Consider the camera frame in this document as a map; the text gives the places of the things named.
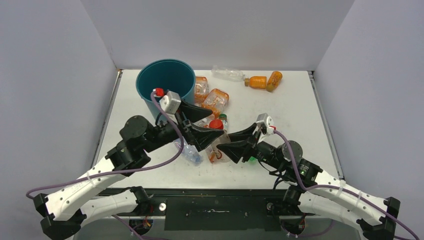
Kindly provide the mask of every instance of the red bottle cap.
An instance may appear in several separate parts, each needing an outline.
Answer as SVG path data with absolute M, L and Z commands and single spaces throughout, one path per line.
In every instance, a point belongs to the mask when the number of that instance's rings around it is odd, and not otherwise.
M 224 129 L 223 121 L 215 119 L 210 121 L 209 128 L 211 129 Z

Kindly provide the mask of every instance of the teal bucket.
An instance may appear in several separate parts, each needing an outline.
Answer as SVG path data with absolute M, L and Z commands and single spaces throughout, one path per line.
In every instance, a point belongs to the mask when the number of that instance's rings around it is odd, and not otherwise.
M 155 88 L 173 91 L 190 104 L 195 103 L 196 75 L 187 63 L 176 59 L 162 59 L 143 68 L 135 81 L 135 88 L 145 101 L 154 118 L 159 110 L 153 104 L 150 94 Z

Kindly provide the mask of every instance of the gray wall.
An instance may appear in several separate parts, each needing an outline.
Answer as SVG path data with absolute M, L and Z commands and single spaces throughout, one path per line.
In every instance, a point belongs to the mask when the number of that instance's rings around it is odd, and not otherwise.
M 82 0 L 113 61 L 314 70 L 354 0 Z
M 315 72 L 347 181 L 400 199 L 399 219 L 421 238 L 423 13 L 422 0 L 356 0 Z
M 47 239 L 25 192 L 89 168 L 115 78 L 79 0 L 0 1 L 0 239 Z

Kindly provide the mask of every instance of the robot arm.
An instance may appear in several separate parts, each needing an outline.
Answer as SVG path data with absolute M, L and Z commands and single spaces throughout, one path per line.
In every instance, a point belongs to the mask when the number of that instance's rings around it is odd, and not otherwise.
M 175 92 L 168 91 L 159 103 L 165 113 L 175 120 L 185 140 L 199 151 L 224 133 L 223 130 L 192 124 L 211 115 L 212 111 L 188 104 Z M 143 213 L 145 210 L 149 197 L 142 187 L 133 187 L 114 196 L 93 198 L 144 167 L 150 162 L 146 152 L 174 141 L 178 135 L 169 123 L 153 126 L 139 115 L 131 117 L 119 133 L 122 140 L 116 147 L 78 178 L 86 180 L 74 181 L 76 183 L 54 193 L 40 193 L 33 198 L 36 210 L 44 217 L 41 220 L 43 232 L 52 240 L 67 239 L 81 226 L 99 218 L 134 211 Z
M 369 240 L 392 240 L 396 223 L 381 211 L 367 204 L 360 197 L 366 198 L 384 212 L 397 218 L 400 201 L 389 197 L 383 199 L 364 193 L 331 176 L 316 164 L 303 158 L 302 147 L 295 141 L 289 141 L 295 158 L 300 179 L 306 188 L 303 190 L 296 178 L 286 143 L 274 147 L 263 140 L 274 132 L 275 127 L 266 113 L 259 115 L 256 122 L 249 128 L 229 134 L 231 142 L 219 144 L 217 148 L 225 153 L 234 163 L 248 161 L 251 157 L 265 163 L 275 171 L 269 174 L 282 178 L 290 184 L 283 202 L 302 213 L 321 215 L 362 231 Z M 355 197 L 343 189 L 351 191 L 360 197 Z

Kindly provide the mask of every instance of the white table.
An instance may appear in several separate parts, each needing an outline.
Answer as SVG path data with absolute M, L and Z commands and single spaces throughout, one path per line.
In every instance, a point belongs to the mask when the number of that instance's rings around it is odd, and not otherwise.
M 134 115 L 142 115 L 152 124 L 154 117 L 136 90 L 136 78 L 140 70 L 124 70 L 117 89 L 110 118 L 99 150 L 98 160 L 122 139 L 119 131 Z M 246 76 L 267 76 L 272 71 L 243 71 Z M 249 127 L 259 114 L 268 113 L 277 129 L 289 140 L 303 148 L 303 157 L 317 164 L 337 178 L 338 172 L 322 121 L 314 90 L 307 71 L 281 71 L 283 79 L 273 92 L 245 87 L 243 82 L 231 82 L 212 77 L 210 70 L 196 70 L 197 76 L 205 76 L 209 89 L 222 89 L 230 96 L 224 111 L 228 116 L 228 132 Z M 266 142 L 278 146 L 283 140 L 272 135 Z M 170 143 L 148 155 L 146 166 L 164 162 L 177 152 Z M 119 181 L 111 188 L 143 186 L 144 188 L 178 189 L 271 189 L 275 176 L 268 175 L 257 162 L 210 163 L 204 151 L 203 162 L 193 166 L 181 155 L 174 162 L 149 171 L 137 172 Z M 282 183 L 279 188 L 287 188 Z

